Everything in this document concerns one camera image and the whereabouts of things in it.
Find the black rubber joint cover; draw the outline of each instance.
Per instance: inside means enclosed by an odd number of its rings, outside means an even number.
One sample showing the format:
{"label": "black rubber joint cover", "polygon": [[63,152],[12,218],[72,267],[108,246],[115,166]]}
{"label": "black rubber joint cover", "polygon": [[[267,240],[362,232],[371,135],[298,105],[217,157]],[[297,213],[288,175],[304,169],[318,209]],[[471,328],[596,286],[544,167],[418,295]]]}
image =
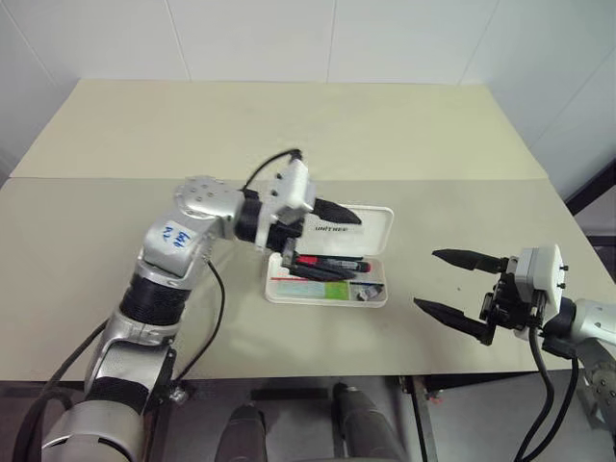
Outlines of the black rubber joint cover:
{"label": "black rubber joint cover", "polygon": [[191,291],[173,289],[133,274],[131,285],[119,304],[124,316],[153,325],[172,325],[180,321]]}

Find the beige tabletop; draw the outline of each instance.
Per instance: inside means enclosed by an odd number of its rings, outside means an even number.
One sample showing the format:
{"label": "beige tabletop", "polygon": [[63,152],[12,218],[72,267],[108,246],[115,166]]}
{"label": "beige tabletop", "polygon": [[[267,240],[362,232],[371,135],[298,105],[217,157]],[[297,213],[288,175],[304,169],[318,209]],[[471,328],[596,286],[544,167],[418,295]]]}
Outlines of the beige tabletop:
{"label": "beige tabletop", "polygon": [[[48,378],[109,315],[145,230],[171,204],[175,178],[206,172],[239,185],[289,145],[304,148],[320,196],[394,210],[380,256],[389,301],[377,309],[269,303],[264,256],[219,242],[227,308],[193,378],[533,370],[528,344],[511,332],[482,346],[412,304],[435,299],[476,318],[494,284],[432,257],[436,248],[508,256],[558,243],[571,268],[567,296],[616,299],[483,87],[86,82],[0,192],[0,379]],[[218,297],[206,274],[176,343],[180,366],[210,334]],[[66,378],[82,378],[87,361]]]}
{"label": "beige tabletop", "polygon": [[[21,179],[0,194],[0,377],[37,379],[117,305],[143,233],[171,203],[174,180]],[[494,276],[450,267],[430,252],[470,248],[494,255],[558,242],[571,270],[567,295],[616,299],[616,289],[546,180],[319,182],[334,200],[385,205],[395,214],[383,308],[272,304],[264,257],[247,243],[217,245],[228,300],[219,337],[192,377],[249,377],[532,370],[528,343],[499,331],[491,347],[429,318],[413,296],[477,317]],[[218,309],[213,277],[189,302],[183,364]],[[551,368],[563,366],[547,357]],[[67,378],[81,378],[84,358]]]}
{"label": "beige tabletop", "polygon": [[321,180],[546,178],[483,86],[82,81],[13,177],[245,179],[301,148]]}

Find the white plastic box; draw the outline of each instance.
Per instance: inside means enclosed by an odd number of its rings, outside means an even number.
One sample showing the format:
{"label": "white plastic box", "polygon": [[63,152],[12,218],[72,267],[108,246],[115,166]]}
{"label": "white plastic box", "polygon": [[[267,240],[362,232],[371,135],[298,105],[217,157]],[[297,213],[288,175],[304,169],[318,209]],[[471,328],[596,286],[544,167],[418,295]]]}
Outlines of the white plastic box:
{"label": "white plastic box", "polygon": [[[385,268],[378,259],[389,237],[394,212],[387,207],[345,205],[362,224],[336,224],[306,216],[301,239],[297,240],[297,253],[323,257],[363,257],[370,263],[370,272],[357,272],[354,279],[341,282],[316,282],[289,275],[281,267],[282,257],[273,253],[268,261],[266,299],[274,303],[302,305],[359,306],[379,308],[387,302],[388,290]],[[369,287],[382,291],[367,301],[358,299],[360,291]]]}

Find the transparent lid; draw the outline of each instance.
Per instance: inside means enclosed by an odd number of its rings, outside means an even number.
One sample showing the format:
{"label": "transparent lid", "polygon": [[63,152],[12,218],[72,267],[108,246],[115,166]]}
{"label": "transparent lid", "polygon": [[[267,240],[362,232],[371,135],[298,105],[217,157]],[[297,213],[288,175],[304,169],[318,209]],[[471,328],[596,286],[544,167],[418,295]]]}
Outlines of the transparent lid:
{"label": "transparent lid", "polygon": [[307,215],[304,232],[296,251],[307,255],[364,257],[385,250],[394,222],[394,211],[387,207],[345,205],[362,224],[338,224]]}

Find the sticker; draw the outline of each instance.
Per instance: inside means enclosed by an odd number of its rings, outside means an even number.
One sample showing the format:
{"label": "sticker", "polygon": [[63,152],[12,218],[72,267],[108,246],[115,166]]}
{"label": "sticker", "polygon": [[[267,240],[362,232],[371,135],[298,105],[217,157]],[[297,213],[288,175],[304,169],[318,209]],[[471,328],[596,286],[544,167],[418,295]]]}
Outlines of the sticker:
{"label": "sticker", "polygon": [[186,226],[182,226],[180,223],[168,221],[163,226],[161,240],[164,245],[176,250],[181,250],[191,245],[193,231]]}

